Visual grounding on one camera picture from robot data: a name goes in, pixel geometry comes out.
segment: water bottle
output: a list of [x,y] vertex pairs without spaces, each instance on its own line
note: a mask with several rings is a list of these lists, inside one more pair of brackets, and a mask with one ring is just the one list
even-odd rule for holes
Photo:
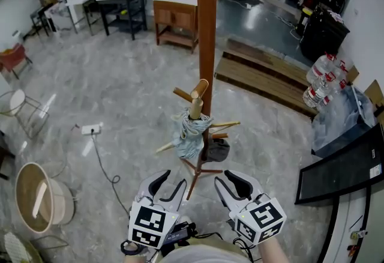
[[308,83],[313,83],[315,79],[324,74],[332,72],[335,65],[334,61],[336,60],[335,55],[330,55],[325,53],[325,55],[320,56],[310,70],[307,72],[307,81]]
[[304,91],[302,99],[308,107],[316,107],[331,91],[330,83],[335,79],[335,75],[330,72],[319,76],[313,83]]
[[340,66],[336,66],[334,68],[333,74],[335,75],[335,80],[329,83],[331,86],[329,94],[316,106],[319,112],[324,110],[324,108],[334,99],[334,97],[346,87],[347,73],[348,71],[345,68],[345,62],[341,60]]

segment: table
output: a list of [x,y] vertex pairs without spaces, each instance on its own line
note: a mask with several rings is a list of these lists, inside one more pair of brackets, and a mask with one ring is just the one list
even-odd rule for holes
[[[103,20],[104,29],[106,31],[106,34],[109,35],[108,26],[118,26],[119,28],[122,28],[123,25],[125,27],[129,27],[129,30],[131,32],[132,40],[134,40],[134,33],[138,30],[138,28],[143,27],[144,30],[147,30],[146,27],[146,15],[145,15],[145,3],[144,0],[140,1],[140,7],[135,8],[133,6],[134,2],[137,2],[138,0],[96,0],[100,5],[100,11],[101,11],[101,18]],[[108,8],[106,8],[105,5],[118,5],[116,9],[113,9],[112,11],[109,11]],[[121,11],[123,10],[121,7],[127,8],[127,13],[122,14]],[[141,21],[134,20],[134,16],[141,14]],[[107,22],[107,14],[112,14],[116,16],[116,19],[110,23]]]
[[[156,43],[170,41],[191,47],[193,53],[198,42],[197,0],[153,0],[156,28]],[[183,28],[190,36],[177,34],[172,28]]]
[[47,31],[47,29],[46,29],[46,26],[48,26],[48,24],[47,24],[46,22],[44,22],[43,17],[45,17],[44,12],[45,12],[46,10],[48,10],[50,7],[52,7],[52,6],[53,6],[53,4],[48,4],[48,5],[46,5],[46,6],[40,7],[39,9],[35,10],[34,12],[32,12],[32,13],[29,15],[30,18],[31,18],[32,24],[33,24],[33,26],[34,26],[34,28],[35,28],[36,33],[37,33],[38,36],[40,36],[40,35],[39,35],[39,33],[38,33],[37,25],[36,25],[36,23],[35,23],[35,21],[34,21],[34,18],[35,18],[35,17],[38,17],[38,18],[39,18],[39,20],[40,20],[40,22],[41,22],[41,25],[42,25],[42,27],[44,28],[44,31],[46,32],[46,35],[49,36],[48,31]]
[[[88,7],[88,12],[89,12],[89,5],[90,5],[91,3],[93,3],[94,1],[95,1],[95,0],[71,0],[71,1],[68,1],[68,2],[65,4],[65,5],[68,7],[68,10],[69,10],[69,7],[70,7],[70,6],[74,6],[74,5],[81,5],[81,6],[83,7],[84,14],[85,14],[85,19],[86,19],[86,22],[87,22],[87,24],[88,24],[89,32],[91,33],[91,35],[93,35],[93,33],[92,33],[92,29],[91,29],[91,25],[94,24],[96,21],[98,21],[99,18],[96,19],[96,20],[94,20],[92,23],[90,23],[90,22],[89,22],[88,14],[87,14],[87,12],[86,12],[86,10],[85,10],[85,7]],[[75,32],[77,33],[77,30],[76,30],[75,25],[76,25],[77,23],[79,23],[79,22],[80,22],[81,20],[83,20],[83,19],[80,19],[80,20],[78,20],[76,23],[74,23],[74,22],[73,22],[73,19],[72,19],[72,16],[71,16],[71,20],[72,20],[72,24],[73,24],[74,30],[75,30]]]

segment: wooden pole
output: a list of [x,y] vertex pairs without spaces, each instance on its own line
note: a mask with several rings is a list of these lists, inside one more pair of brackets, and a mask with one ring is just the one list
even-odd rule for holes
[[[200,79],[206,79],[209,83],[202,100],[204,102],[202,113],[211,115],[212,84],[214,80],[215,61],[215,34],[216,34],[216,0],[197,0],[197,12],[199,18],[199,65]],[[202,170],[203,161],[208,152],[208,130],[203,133],[204,148],[197,161],[194,177],[187,196],[189,200],[193,187],[202,172],[221,173],[220,170]]]

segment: cable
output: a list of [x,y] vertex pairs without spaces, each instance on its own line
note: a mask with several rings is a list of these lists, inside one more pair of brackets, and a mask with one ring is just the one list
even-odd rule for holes
[[235,2],[236,4],[242,6],[244,9],[247,9],[249,10],[246,6],[242,5],[241,3],[239,3],[238,1],[233,1],[233,0],[226,0],[226,1],[231,1],[231,2]]
[[158,250],[155,251],[155,253],[151,256],[151,258],[149,260],[147,260],[146,263],[151,263],[152,259],[154,258],[154,256],[156,255],[156,253],[158,253]]
[[115,192],[115,195],[116,195],[116,199],[119,201],[119,203],[120,203],[121,207],[123,208],[123,210],[127,213],[127,216],[128,216],[128,219],[129,219],[130,218],[130,213],[125,208],[124,204],[121,202],[120,197],[119,197],[119,195],[118,195],[118,193],[117,193],[117,191],[115,189],[115,184],[120,182],[121,177],[119,175],[115,175],[115,176],[113,176],[112,180],[108,177],[106,171],[103,168],[103,165],[101,164],[100,155],[98,153],[96,141],[95,141],[95,138],[94,138],[94,129],[91,130],[91,138],[92,138],[92,141],[94,142],[94,147],[95,147],[95,150],[96,150],[96,155],[97,155],[97,159],[98,159],[98,163],[100,165],[100,168],[103,171],[103,174],[106,177],[106,179],[111,183],[112,189],[113,189],[113,191]]
[[233,244],[233,245],[239,245],[239,248],[240,248],[241,250],[245,250],[245,252],[246,252],[247,255],[248,255],[248,259],[249,259],[252,263],[261,260],[261,258],[256,259],[256,260],[253,259],[253,256],[252,256],[252,253],[251,253],[251,249],[252,249],[252,248],[255,248],[255,245],[248,246],[248,245],[246,244],[246,242],[243,241],[243,240],[242,240],[241,238],[239,238],[239,237],[236,237],[236,238],[233,240],[232,244]]
[[218,237],[220,237],[221,239],[223,239],[221,237],[221,235],[218,233],[218,232],[213,232],[213,233],[206,233],[206,234],[202,234],[202,235],[196,235],[194,236],[194,238],[207,238],[207,237],[211,237],[212,235],[216,234]]
[[296,37],[294,34],[292,34],[292,31],[295,30],[294,28],[290,30],[289,34],[295,38],[296,40],[301,40],[301,38]]

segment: chair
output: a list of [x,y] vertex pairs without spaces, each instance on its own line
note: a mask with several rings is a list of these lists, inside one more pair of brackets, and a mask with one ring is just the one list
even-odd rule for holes
[[12,71],[12,73],[19,79],[16,72],[13,70],[15,66],[20,64],[24,59],[29,64],[32,64],[32,61],[25,55],[25,48],[21,44],[17,43],[13,49],[6,50],[0,53],[0,63],[7,69],[8,72]]
[[45,107],[21,89],[0,95],[0,114],[15,117],[30,139],[41,131],[49,117]]

